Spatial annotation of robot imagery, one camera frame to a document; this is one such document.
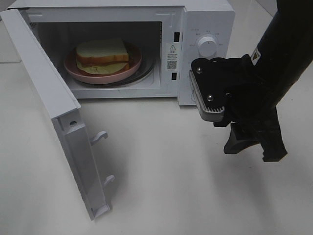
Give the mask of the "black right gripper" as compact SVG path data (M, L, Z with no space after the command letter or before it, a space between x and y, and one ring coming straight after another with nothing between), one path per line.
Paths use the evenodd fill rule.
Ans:
M214 58L212 64L226 98L225 114L216 127L230 125L225 154L238 154L261 144L264 162L279 162L287 155L276 109L276 59L261 56L256 62L241 58Z

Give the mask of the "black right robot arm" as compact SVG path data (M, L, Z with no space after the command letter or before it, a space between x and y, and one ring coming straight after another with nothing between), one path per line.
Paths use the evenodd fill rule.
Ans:
M226 154L260 144L264 162L286 156L276 106L313 60L312 10L310 0L279 0L255 49L259 58L244 55L217 64L215 79L226 103L215 126L231 126Z

